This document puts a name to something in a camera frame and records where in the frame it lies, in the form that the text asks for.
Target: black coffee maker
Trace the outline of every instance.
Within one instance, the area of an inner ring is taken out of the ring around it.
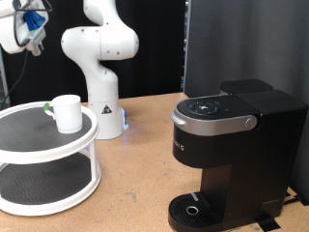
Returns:
[[[260,80],[178,102],[173,155],[203,174],[200,191],[170,203],[171,227],[215,232],[280,216],[307,109]]]

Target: white mug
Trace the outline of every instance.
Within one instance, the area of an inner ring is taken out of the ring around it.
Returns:
[[[54,113],[48,110],[53,106]],[[56,120],[58,132],[75,133],[83,128],[80,97],[76,95],[63,95],[47,102],[44,105],[45,113]]]

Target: tabletop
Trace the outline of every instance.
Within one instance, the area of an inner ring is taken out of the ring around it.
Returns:
[[[120,100],[129,129],[111,140],[97,141],[102,169],[97,190],[84,202],[44,217],[0,212],[0,232],[172,232],[168,206],[175,197],[199,191],[201,169],[176,161],[172,154],[173,112],[183,93]],[[309,231],[309,208],[300,202],[284,207],[275,219],[281,231]],[[254,223],[239,232],[263,231]]]

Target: robotic arm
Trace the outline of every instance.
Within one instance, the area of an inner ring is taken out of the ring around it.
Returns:
[[[41,55],[46,36],[43,27],[51,11],[45,2],[49,9],[41,0],[0,0],[0,44],[8,53],[27,48],[34,56]]]
[[[84,0],[84,13],[99,26],[69,29],[61,45],[85,74],[88,107],[98,118],[97,139],[110,139],[121,135],[126,124],[119,107],[118,77],[99,61],[131,58],[137,53],[139,41],[119,18],[115,0]]]

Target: coffee maker control panel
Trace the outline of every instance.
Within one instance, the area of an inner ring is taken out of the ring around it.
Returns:
[[[219,120],[260,114],[258,110],[234,95],[187,99],[179,102],[177,109],[182,115],[198,120]]]
[[[220,103],[218,101],[195,101],[187,106],[192,113],[212,115],[219,112]]]

